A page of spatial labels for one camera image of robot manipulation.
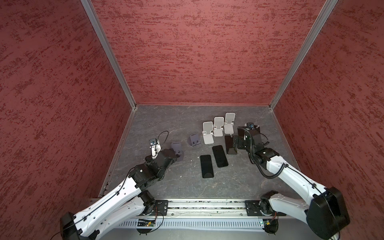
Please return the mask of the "black phone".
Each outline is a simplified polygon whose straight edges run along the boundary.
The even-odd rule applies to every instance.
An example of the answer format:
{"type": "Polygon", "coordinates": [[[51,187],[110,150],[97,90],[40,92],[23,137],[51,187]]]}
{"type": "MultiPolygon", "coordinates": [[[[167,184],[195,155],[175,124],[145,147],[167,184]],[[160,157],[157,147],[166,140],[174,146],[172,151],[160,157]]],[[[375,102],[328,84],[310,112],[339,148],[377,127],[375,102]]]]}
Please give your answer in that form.
{"type": "Polygon", "coordinates": [[[213,146],[212,147],[213,154],[216,160],[216,164],[218,168],[227,167],[229,165],[226,153],[224,152],[223,146],[213,146]]]}
{"type": "Polygon", "coordinates": [[[212,164],[212,158],[210,155],[200,156],[202,177],[203,179],[209,179],[214,177],[214,170],[212,164]]]}
{"type": "Polygon", "coordinates": [[[227,155],[237,155],[237,136],[226,135],[225,144],[226,144],[226,153],[227,155]]]}

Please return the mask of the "white phone stand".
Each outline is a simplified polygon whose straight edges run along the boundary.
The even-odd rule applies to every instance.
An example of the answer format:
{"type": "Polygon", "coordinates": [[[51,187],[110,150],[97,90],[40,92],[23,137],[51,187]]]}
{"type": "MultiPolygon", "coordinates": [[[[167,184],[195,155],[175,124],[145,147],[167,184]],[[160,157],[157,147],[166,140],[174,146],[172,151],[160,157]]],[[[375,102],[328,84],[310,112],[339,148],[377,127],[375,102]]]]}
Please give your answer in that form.
{"type": "Polygon", "coordinates": [[[211,145],[214,143],[214,125],[213,122],[204,122],[203,123],[203,140],[205,145],[211,145]]]}
{"type": "Polygon", "coordinates": [[[225,122],[224,122],[224,133],[226,135],[234,134],[234,121],[236,114],[235,113],[226,113],[225,122]]]}
{"type": "Polygon", "coordinates": [[[222,137],[224,135],[224,117],[214,118],[214,137],[222,137]]]}

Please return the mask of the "black phone back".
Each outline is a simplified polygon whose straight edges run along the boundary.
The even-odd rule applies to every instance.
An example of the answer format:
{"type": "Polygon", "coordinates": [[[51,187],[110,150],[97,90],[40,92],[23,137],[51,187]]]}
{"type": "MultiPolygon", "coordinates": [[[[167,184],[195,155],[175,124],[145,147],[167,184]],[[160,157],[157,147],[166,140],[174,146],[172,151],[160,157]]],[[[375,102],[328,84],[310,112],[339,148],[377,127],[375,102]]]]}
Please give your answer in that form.
{"type": "Polygon", "coordinates": [[[218,168],[227,167],[229,165],[226,153],[224,152],[223,146],[213,146],[212,147],[213,154],[216,160],[216,164],[218,168]]]}

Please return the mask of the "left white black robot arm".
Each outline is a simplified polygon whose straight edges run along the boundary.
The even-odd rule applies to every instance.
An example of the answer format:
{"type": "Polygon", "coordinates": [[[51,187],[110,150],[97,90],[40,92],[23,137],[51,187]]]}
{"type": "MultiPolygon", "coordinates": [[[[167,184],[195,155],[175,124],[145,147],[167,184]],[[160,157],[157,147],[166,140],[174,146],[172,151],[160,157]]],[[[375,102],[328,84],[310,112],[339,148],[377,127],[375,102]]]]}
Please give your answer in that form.
{"type": "Polygon", "coordinates": [[[147,156],[145,163],[133,167],[117,187],[97,202],[76,214],[64,214],[60,219],[61,238],[99,240],[122,221],[150,214],[156,201],[148,188],[161,181],[167,169],[182,155],[173,149],[164,149],[154,158],[147,156]]]}

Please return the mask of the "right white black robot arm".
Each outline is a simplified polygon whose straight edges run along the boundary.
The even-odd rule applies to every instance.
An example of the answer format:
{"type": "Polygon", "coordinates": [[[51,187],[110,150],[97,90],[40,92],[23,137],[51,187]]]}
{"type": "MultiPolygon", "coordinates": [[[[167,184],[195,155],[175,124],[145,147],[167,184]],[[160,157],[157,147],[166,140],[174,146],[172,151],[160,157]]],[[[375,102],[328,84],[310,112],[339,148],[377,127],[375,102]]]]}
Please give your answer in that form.
{"type": "Polygon", "coordinates": [[[291,166],[278,152],[267,147],[260,127],[253,123],[238,127],[234,147],[247,151],[250,162],[264,178],[279,178],[301,197],[296,200],[269,191],[259,201],[262,215],[275,217],[283,213],[307,224],[323,240],[341,239],[341,230],[351,221],[343,194],[337,188],[327,188],[291,166]]]}

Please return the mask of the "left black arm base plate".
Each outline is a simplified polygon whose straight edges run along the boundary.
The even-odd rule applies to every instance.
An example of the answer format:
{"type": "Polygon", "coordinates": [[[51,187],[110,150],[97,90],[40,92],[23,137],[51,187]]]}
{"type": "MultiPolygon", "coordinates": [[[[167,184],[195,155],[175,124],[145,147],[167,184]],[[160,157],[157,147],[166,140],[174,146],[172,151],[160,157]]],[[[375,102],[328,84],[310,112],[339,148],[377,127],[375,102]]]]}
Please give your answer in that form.
{"type": "Polygon", "coordinates": [[[148,207],[145,208],[142,215],[144,216],[166,216],[168,212],[168,200],[155,200],[150,203],[148,207]]]}

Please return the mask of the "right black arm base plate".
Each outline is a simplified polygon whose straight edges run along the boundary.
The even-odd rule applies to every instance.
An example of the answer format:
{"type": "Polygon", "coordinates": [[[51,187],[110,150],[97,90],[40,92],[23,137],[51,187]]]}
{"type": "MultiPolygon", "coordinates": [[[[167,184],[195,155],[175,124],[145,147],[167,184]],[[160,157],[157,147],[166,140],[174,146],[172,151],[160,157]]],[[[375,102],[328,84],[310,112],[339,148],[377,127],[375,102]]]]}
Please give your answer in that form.
{"type": "Polygon", "coordinates": [[[247,216],[249,217],[280,217],[286,216],[284,213],[276,212],[266,200],[245,201],[247,216]]]}

